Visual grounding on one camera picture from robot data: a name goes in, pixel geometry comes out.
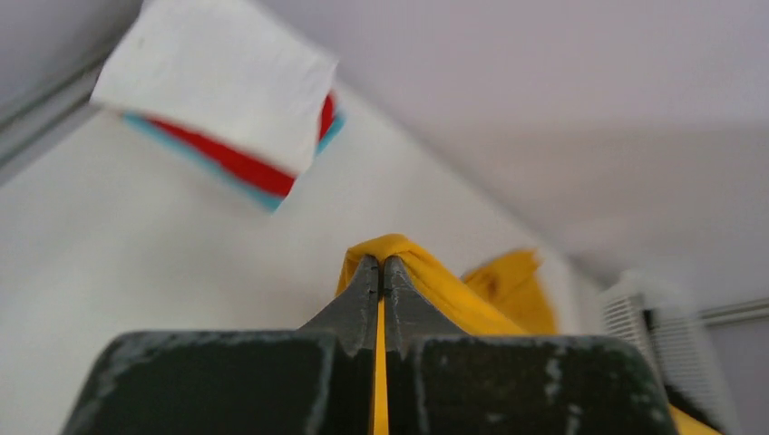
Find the yellow t shirt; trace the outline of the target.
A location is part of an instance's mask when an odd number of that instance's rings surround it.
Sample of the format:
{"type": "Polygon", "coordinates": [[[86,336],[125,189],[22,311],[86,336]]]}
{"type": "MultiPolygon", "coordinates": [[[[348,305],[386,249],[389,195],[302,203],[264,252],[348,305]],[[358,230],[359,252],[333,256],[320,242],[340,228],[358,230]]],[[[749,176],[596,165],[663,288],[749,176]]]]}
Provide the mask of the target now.
{"type": "Polygon", "coordinates": [[[379,262],[399,257],[416,290],[468,334],[555,335],[560,331],[557,312],[538,280],[540,263],[532,250],[513,250],[457,277],[406,236],[384,235],[347,249],[338,295],[352,282],[366,255],[379,262]]]}

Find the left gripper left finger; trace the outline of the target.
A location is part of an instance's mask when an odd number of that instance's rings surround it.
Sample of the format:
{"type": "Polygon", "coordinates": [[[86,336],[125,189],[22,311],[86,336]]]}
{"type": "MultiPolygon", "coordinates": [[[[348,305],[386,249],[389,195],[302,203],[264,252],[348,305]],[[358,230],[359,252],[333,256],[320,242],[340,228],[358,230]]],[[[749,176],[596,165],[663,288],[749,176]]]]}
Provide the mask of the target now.
{"type": "Polygon", "coordinates": [[[66,434],[369,434],[377,261],[296,330],[139,331],[96,359],[66,434]]]}

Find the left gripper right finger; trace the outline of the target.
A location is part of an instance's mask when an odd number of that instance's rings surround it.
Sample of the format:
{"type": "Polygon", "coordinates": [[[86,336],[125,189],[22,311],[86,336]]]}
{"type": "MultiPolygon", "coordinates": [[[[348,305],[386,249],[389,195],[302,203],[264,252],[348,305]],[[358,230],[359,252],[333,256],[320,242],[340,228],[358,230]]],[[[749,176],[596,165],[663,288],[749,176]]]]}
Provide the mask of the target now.
{"type": "Polygon", "coordinates": [[[609,336],[473,336],[384,262],[393,434],[673,434],[641,353],[609,336]]]}

